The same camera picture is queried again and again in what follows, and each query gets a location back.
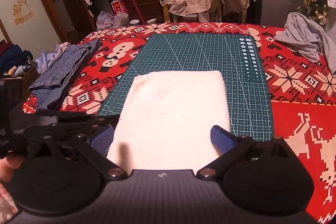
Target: blue cloth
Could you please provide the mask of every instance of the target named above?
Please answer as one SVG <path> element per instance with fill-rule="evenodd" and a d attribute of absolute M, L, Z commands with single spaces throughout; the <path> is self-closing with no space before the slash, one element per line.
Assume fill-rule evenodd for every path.
<path fill-rule="evenodd" d="M 7 72 L 13 66 L 19 67 L 27 61 L 27 57 L 33 60 L 30 51 L 22 51 L 19 45 L 13 45 L 0 56 L 0 73 Z"/>
<path fill-rule="evenodd" d="M 70 45 L 29 87 L 37 97 L 37 110 L 57 109 L 80 71 L 81 65 L 100 47 L 98 39 L 81 45 Z"/>

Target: cardboard box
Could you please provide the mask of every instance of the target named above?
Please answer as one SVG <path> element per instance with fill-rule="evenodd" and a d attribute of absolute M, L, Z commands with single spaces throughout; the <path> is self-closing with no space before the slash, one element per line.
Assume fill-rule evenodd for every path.
<path fill-rule="evenodd" d="M 114 15 L 127 14 L 127 9 L 122 0 L 114 0 L 111 2 Z"/>

